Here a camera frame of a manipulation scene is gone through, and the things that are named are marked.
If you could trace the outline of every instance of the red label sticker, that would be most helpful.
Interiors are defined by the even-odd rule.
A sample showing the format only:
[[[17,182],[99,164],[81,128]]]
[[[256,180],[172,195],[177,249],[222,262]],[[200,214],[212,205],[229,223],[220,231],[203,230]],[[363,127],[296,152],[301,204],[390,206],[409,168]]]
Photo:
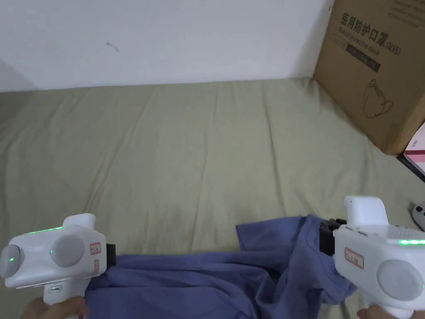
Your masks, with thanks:
[[[100,245],[100,242],[96,242],[90,245],[90,255],[96,255],[97,253],[100,253],[101,251],[102,251],[102,247]]]
[[[346,247],[345,256],[346,259],[353,265],[356,265],[358,268],[365,269],[365,260],[362,255],[359,255],[355,251]]]

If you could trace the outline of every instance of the gray circular knob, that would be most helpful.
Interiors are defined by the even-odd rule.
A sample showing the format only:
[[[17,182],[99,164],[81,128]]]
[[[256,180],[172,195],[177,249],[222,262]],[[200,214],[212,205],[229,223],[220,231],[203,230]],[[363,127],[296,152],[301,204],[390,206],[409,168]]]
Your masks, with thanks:
[[[420,272],[404,260],[386,260],[378,267],[378,284],[391,298],[408,301],[416,299],[424,290]]]
[[[59,267],[71,267],[78,263],[84,254],[84,243],[75,235],[62,236],[53,243],[50,257]]]
[[[16,245],[8,245],[0,255],[0,277],[12,277],[19,269],[20,252]]]

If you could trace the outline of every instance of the green led light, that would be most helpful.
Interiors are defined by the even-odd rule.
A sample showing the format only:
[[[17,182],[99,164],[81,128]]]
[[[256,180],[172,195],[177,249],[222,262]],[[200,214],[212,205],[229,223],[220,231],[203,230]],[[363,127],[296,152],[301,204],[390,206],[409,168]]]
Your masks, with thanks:
[[[425,245],[425,240],[399,240],[400,245]]]
[[[42,231],[54,231],[55,229],[62,229],[62,228],[65,228],[65,226],[56,227],[56,228],[50,228],[50,229],[43,229]],[[28,233],[28,234],[41,233],[42,231],[33,231],[33,232]]]

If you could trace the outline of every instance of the wrinkled fabric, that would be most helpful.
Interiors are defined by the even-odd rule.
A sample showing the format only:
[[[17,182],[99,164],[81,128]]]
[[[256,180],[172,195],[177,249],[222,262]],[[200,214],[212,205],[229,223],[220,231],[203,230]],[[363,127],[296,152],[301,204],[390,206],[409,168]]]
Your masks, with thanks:
[[[316,318],[356,289],[319,251],[320,222],[239,225],[240,252],[119,256],[86,291],[90,318]]]

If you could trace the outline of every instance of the white wall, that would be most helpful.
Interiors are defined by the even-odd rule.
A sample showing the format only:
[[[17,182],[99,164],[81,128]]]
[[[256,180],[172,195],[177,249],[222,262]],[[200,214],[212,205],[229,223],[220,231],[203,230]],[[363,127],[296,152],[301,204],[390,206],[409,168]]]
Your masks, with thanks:
[[[0,91],[311,76],[331,3],[0,0]]]

